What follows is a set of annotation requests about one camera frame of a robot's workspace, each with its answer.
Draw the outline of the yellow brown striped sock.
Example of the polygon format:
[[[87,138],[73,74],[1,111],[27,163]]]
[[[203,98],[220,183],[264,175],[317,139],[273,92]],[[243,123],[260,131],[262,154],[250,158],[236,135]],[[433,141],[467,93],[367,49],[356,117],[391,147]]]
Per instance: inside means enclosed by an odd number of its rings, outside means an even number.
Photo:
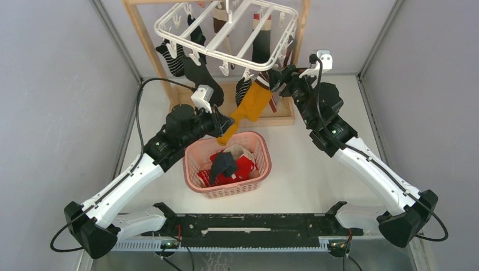
[[[242,119],[248,119],[251,122],[258,121],[272,97],[268,79],[268,71],[262,71],[258,74],[240,106],[229,115],[229,117],[235,120],[235,123],[228,129],[224,136],[217,139],[218,144],[225,146],[228,143],[231,136],[237,132]]]

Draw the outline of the wooden hanger stand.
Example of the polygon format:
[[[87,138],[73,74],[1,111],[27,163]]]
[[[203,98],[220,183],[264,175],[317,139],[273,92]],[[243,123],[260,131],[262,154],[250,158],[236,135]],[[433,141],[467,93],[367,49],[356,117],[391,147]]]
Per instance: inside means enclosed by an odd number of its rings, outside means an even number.
[[[156,72],[156,75],[159,77],[166,77],[167,73],[160,61],[158,53],[155,51],[154,44],[148,33],[147,26],[145,25],[142,15],[138,9],[140,5],[151,5],[151,4],[164,4],[170,3],[170,1],[130,1],[124,0],[123,6],[129,18],[135,28],[135,31],[140,39],[143,48],[145,49],[146,55],[148,56],[151,65]],[[291,63],[297,64],[299,59],[299,54],[301,51],[304,29],[306,26],[308,13],[310,9],[310,1],[302,1],[301,8],[299,10],[299,19],[297,22],[297,28],[295,31],[295,40],[296,46],[291,54]],[[179,86],[172,86],[169,82],[161,83],[163,90],[169,100],[169,109],[171,110],[175,105],[180,103],[192,104],[191,99],[187,95],[190,91],[183,89]],[[232,80],[227,80],[226,83],[221,83],[220,86],[225,90],[225,102],[221,106],[220,110],[222,113],[231,113],[236,105],[234,104],[234,83]],[[294,103],[291,98],[281,99],[279,111],[274,113],[272,110],[265,109],[256,122],[251,122],[243,120],[240,122],[240,127],[261,127],[261,126],[285,126],[293,125],[295,123],[295,113],[294,113]]]

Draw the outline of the pink plastic basket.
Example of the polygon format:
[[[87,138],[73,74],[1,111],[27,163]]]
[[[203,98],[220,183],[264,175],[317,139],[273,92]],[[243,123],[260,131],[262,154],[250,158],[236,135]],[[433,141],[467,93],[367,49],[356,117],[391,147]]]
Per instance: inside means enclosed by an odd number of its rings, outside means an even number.
[[[211,170],[214,157],[234,144],[242,145],[254,155],[259,177],[246,181],[234,181],[232,178],[220,176],[212,187],[201,187],[197,173],[206,169]],[[259,133],[252,131],[233,135],[226,146],[219,145],[215,138],[201,139],[187,147],[182,163],[187,186],[209,199],[253,191],[271,171],[271,158],[265,139]]]

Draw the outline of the red snowflake sock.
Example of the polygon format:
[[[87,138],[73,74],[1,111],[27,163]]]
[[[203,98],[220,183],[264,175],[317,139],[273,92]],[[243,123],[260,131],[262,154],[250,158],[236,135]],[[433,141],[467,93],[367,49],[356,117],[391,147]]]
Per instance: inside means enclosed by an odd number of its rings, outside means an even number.
[[[214,183],[210,182],[210,177],[211,177],[210,169],[199,171],[197,175],[201,181],[201,187],[212,187],[214,185]]]

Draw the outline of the red white striped sock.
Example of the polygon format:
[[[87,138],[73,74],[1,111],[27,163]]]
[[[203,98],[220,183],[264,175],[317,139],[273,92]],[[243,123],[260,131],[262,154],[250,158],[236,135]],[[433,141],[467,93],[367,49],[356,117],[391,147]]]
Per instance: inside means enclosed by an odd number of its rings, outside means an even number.
[[[252,178],[258,178],[260,173],[255,163],[245,156],[236,160],[237,170],[234,173],[235,181],[246,181]]]

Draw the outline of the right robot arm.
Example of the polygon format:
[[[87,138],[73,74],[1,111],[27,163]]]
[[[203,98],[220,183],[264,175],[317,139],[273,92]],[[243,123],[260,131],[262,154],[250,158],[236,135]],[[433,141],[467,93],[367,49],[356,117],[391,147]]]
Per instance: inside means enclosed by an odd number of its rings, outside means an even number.
[[[357,131],[340,117],[344,102],[336,85],[322,82],[321,70],[313,70],[313,76],[305,72],[294,65],[282,71],[270,70],[269,88],[293,99],[313,144],[354,172],[385,209],[373,219],[335,213],[326,220],[329,232],[340,235],[348,228],[377,228],[397,247],[405,247],[413,238],[446,241],[447,227],[434,212],[437,194],[414,187],[376,156]]]

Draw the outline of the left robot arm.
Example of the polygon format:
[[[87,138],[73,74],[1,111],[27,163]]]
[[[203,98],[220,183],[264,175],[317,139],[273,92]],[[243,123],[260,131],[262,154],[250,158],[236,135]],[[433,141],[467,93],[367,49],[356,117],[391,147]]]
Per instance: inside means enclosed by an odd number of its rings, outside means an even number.
[[[140,142],[140,154],[124,172],[90,199],[65,206],[66,225],[60,231],[70,232],[80,245],[78,250],[98,259],[125,238],[148,231],[170,235],[176,230],[176,219],[157,204],[144,212],[120,212],[146,185],[181,160],[187,147],[204,136],[221,137],[234,124],[219,111],[212,87],[201,83],[191,90],[194,104],[175,105],[160,131],[148,142]]]

